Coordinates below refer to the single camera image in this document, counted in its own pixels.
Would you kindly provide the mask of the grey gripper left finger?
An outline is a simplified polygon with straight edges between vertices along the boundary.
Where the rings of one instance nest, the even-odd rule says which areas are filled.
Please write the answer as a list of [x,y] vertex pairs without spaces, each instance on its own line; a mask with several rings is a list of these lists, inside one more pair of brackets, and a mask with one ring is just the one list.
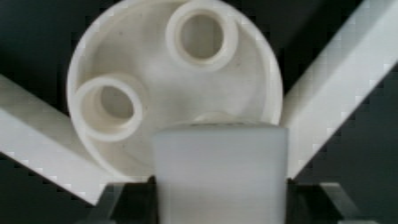
[[159,224],[157,179],[107,185],[99,204],[77,224]]

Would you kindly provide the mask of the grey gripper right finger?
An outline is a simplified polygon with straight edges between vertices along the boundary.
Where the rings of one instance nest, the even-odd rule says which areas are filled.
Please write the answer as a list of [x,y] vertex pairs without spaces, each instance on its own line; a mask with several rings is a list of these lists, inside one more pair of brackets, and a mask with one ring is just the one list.
[[338,182],[289,180],[287,224],[381,224],[356,205]]

